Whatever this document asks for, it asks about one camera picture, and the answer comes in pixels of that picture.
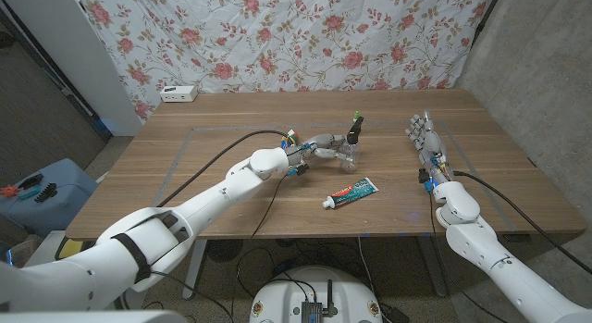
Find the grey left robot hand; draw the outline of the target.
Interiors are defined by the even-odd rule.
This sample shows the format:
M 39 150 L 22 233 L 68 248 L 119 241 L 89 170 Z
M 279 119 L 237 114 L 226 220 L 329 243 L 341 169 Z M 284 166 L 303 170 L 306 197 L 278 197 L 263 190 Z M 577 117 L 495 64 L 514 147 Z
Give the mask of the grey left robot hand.
M 345 135 L 318 134 L 303 143 L 287 147 L 285 152 L 290 168 L 304 165 L 307 160 L 317 157 L 338 159 L 341 169 L 346 172 L 357 169 L 357 139 Z

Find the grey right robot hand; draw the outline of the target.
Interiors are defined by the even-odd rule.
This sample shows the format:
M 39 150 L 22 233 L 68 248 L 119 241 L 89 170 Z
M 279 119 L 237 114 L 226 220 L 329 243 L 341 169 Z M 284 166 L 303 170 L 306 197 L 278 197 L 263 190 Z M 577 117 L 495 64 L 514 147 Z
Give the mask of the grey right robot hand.
M 422 116 L 413 115 L 411 125 L 405 130 L 407 137 L 413 142 L 422 165 L 419 180 L 436 187 L 441 183 L 452 181 L 445 143 L 435 130 L 435 123 L 428 111 Z

